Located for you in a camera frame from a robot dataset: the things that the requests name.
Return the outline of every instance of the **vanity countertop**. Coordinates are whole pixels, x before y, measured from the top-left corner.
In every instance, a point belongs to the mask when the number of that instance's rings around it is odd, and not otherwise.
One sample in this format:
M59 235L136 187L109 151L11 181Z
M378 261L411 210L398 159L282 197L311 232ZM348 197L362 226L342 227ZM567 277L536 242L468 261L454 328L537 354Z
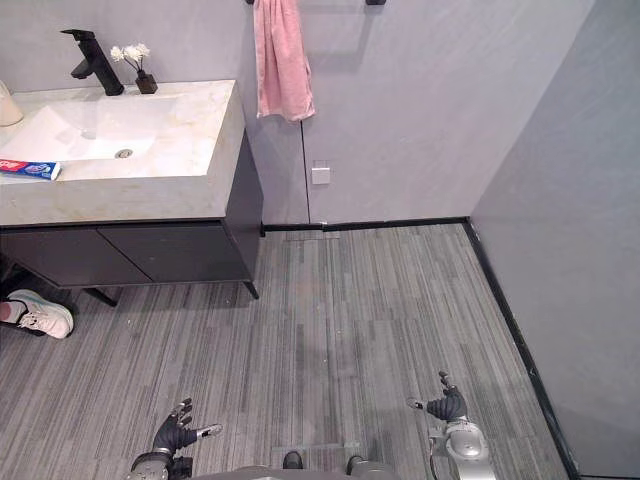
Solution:
M0 150L41 108L96 101L104 91L88 87L13 97L25 118L0 127ZM132 97L141 97L135 86L106 98ZM55 181L0 175L0 225L224 217L245 127L236 82L159 84L153 97L175 99L175 106L144 155L64 161Z

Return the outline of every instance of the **faucet handle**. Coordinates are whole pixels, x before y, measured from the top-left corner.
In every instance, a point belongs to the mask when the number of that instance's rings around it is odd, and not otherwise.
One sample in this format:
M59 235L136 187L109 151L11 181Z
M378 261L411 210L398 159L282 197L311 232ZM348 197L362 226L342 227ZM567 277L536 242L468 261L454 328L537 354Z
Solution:
M95 33L89 30L78 30L76 28L60 30L60 33L68 33L69 35L73 35L73 38L76 42L80 42L82 40L92 40L96 38Z

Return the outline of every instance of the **wall outlet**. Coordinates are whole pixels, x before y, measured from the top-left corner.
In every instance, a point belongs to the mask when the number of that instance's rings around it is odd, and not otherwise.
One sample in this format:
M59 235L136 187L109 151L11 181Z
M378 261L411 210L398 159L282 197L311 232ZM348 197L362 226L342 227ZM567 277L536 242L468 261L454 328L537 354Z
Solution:
M331 183L331 169L329 167L313 167L311 169L311 183L314 185Z

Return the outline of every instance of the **striped carpet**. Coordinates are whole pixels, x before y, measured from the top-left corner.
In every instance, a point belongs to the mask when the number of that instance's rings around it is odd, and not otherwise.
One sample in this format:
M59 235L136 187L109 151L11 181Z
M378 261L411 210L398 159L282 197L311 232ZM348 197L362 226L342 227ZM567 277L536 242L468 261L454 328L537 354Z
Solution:
M462 226L278 232L256 285L113 289L117 308L56 291L65 340L0 329L0 478L117 479L186 396L223 434L189 447L194 476L315 469L353 453L428 473L427 425L405 397L440 396L447 369L489 438L498 478L566 478ZM440 464L440 478L449 478Z

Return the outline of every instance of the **toothpaste tube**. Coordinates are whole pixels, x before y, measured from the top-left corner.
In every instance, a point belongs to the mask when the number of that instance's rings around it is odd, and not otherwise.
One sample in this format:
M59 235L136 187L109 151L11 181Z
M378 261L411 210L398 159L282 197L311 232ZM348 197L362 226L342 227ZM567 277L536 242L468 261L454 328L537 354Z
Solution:
M0 158L0 172L55 180L60 164L55 162L17 162Z

